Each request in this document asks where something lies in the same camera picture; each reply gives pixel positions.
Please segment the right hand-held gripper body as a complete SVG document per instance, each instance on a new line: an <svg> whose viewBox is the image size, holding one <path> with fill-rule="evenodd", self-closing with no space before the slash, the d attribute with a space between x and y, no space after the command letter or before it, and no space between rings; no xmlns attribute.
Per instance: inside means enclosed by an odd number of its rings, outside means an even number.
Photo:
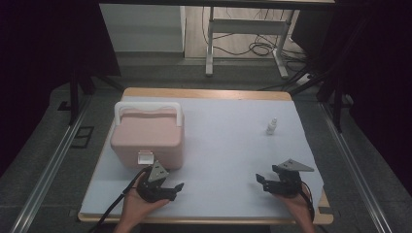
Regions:
<svg viewBox="0 0 412 233"><path fill-rule="evenodd" d="M281 164L273 165L272 171L279 177L279 180L275 182L273 193L285 197L294 197L301 190L302 179L300 173L314 172L314 169L293 159L289 159Z"/></svg>

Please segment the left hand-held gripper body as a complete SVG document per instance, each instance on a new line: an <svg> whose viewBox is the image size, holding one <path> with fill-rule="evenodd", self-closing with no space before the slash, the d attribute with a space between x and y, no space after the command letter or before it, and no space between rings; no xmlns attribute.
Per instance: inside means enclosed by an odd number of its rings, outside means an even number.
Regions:
<svg viewBox="0 0 412 233"><path fill-rule="evenodd" d="M168 171L156 161L145 168L145 174L139 180L136 191L141 198L150 203L165 199L164 194L172 192L172 188L162 187L168 175Z"/></svg>

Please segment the small white bottle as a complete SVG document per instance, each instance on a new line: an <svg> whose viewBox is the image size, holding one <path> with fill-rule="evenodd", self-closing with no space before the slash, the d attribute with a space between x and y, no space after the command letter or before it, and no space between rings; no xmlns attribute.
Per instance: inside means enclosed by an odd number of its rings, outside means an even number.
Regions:
<svg viewBox="0 0 412 233"><path fill-rule="evenodd" d="M267 125L266 134L273 135L276 128L277 128L277 118L274 117L271 119L271 121Z"/></svg>

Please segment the pink storage box white handle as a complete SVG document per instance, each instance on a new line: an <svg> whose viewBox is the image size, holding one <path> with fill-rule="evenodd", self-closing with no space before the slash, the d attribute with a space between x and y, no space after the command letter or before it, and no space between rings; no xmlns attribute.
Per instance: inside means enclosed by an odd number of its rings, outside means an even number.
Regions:
<svg viewBox="0 0 412 233"><path fill-rule="evenodd" d="M115 105L111 148L130 168L156 160L166 169L184 164L185 116L176 102L125 102Z"/></svg>

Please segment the person's right hand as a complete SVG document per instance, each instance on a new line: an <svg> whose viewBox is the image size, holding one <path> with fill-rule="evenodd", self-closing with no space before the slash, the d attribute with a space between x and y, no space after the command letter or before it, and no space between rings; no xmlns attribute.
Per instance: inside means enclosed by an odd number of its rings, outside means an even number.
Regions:
<svg viewBox="0 0 412 233"><path fill-rule="evenodd" d="M310 195L310 191L303 183L301 185L301 192L294 197L284 197L277 194L275 194L275 197L284 203L296 223L303 224L313 222L311 211L309 210Z"/></svg>

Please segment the person's left hand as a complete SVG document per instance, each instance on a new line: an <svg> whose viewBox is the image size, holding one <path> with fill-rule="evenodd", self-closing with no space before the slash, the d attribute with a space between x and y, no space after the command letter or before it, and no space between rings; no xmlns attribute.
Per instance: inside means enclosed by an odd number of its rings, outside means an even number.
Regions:
<svg viewBox="0 0 412 233"><path fill-rule="evenodd" d="M135 226L148 214L169 203L168 199L161 199L154 203L145 201L136 191L138 182L139 179L137 179L124 196L120 223L127 223L128 225Z"/></svg>

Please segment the white table cover sheet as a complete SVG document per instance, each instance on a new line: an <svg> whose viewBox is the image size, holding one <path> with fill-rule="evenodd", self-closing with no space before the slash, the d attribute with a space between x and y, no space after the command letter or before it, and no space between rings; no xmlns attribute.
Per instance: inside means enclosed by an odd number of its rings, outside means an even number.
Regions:
<svg viewBox="0 0 412 233"><path fill-rule="evenodd" d="M306 140L294 102L181 98L185 114L184 165L165 186L184 183L174 201L148 219L286 218L284 205L264 191L256 174L276 180L273 165L293 159L312 167L301 178L320 201L323 179ZM277 118L273 135L266 134Z"/></svg>

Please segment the black metal stand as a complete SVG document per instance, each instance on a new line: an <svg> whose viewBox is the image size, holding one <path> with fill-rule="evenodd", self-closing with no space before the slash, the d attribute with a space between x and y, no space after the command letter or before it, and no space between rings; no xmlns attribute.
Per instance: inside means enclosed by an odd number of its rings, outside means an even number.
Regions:
<svg viewBox="0 0 412 233"><path fill-rule="evenodd" d="M69 125L73 125L80 115L79 89L81 89L85 95L94 94L96 87L92 80L93 78L96 78L120 92L125 91L123 85L115 82L109 76L94 73L90 69L75 69L71 74L69 81L70 101L61 102L58 108L60 111L70 112Z"/></svg>
<svg viewBox="0 0 412 233"><path fill-rule="evenodd" d="M320 84L321 87L316 95L318 101L324 103L328 101L330 98L333 98L333 103L331 104L332 112L331 112L331 120L336 128L336 130L341 133L341 109L343 107L342 102L342 94L343 94L343 87L342 81L336 74L333 69L329 69L328 71L315 74L312 78L310 78L306 83L300 84L298 87L295 87L297 82L303 78L304 75L310 74L309 67L306 65L297 73L295 73L291 78L288 78L284 83L272 85L269 87L261 88L260 91L268 90L275 87L280 87L283 91L286 91L290 96L295 96L296 94L314 86Z"/></svg>

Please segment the white power strip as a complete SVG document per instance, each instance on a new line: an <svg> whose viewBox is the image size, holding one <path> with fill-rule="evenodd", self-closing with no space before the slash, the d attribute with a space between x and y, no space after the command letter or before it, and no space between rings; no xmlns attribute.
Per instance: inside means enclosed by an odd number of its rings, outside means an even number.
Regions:
<svg viewBox="0 0 412 233"><path fill-rule="evenodd" d="M309 73L302 75L300 78L297 79L296 83L298 85L304 85L308 83L312 79L312 76Z"/></svg>

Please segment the dark curtain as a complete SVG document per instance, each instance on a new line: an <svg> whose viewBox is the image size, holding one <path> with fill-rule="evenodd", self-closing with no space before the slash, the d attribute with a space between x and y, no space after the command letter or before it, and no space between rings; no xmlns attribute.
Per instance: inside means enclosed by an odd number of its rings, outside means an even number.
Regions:
<svg viewBox="0 0 412 233"><path fill-rule="evenodd" d="M0 176L45 110L52 91L76 78L120 68L100 9L102 0L0 0Z"/></svg>
<svg viewBox="0 0 412 233"><path fill-rule="evenodd" d="M338 0L346 28L367 23L340 72L351 116L412 195L412 0Z"/></svg>

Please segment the white panel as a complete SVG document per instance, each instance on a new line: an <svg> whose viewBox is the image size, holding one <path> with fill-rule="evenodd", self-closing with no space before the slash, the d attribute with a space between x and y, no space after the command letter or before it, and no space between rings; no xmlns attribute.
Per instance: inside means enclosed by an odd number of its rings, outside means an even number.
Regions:
<svg viewBox="0 0 412 233"><path fill-rule="evenodd" d="M100 4L100 10L115 51L184 51L184 7Z"/></svg>

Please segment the metal floor rail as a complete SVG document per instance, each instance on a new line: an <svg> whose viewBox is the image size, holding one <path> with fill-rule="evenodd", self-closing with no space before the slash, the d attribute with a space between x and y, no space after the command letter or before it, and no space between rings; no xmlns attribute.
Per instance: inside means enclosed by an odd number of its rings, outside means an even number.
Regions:
<svg viewBox="0 0 412 233"><path fill-rule="evenodd" d="M25 202L23 208L21 209L15 223L13 224L9 233L27 233L30 228L35 216L37 215L41 204L43 203L52 182L59 170L67 151L70 149L72 142L78 132L85 114L86 110L90 104L91 96L87 95L80 105L79 114L71 125L68 126L62 140L60 141L57 149L51 156L47 166L43 170L39 180L33 187L27 201Z"/></svg>
<svg viewBox="0 0 412 233"><path fill-rule="evenodd" d="M326 124L331 132L333 139L341 153L343 160L345 161L348 171L358 189L360 197L369 212L371 220L373 221L378 233L393 233L390 227L385 213L380 207L375 195L372 193L361 168L359 167L352 151L350 150L347 141L345 140L343 134L338 131L337 127L334 125L332 120L332 112L328 108L327 104L321 103L320 108L323 112L324 118L326 119Z"/></svg>

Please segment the black floor socket frame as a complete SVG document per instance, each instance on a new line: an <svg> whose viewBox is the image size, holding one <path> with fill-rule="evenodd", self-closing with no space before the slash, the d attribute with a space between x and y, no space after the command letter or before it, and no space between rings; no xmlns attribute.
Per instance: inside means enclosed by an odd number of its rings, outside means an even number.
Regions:
<svg viewBox="0 0 412 233"><path fill-rule="evenodd" d="M71 143L71 148L72 149L86 149L91 139L93 130L94 130L93 126L79 127Z"/></svg>

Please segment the white metal desk frame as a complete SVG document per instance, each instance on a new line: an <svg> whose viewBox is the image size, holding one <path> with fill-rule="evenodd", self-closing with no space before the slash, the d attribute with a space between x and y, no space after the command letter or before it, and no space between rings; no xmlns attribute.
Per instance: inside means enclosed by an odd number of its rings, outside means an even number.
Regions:
<svg viewBox="0 0 412 233"><path fill-rule="evenodd" d="M289 74L283 62L282 50L292 25L293 15L294 10L286 10L286 19L278 21L262 19L222 19L214 18L214 8L211 7L207 30L206 76L211 77L213 75L213 35L215 33L228 33L279 36L278 44L274 51L272 51L272 54L281 77L287 79Z"/></svg>

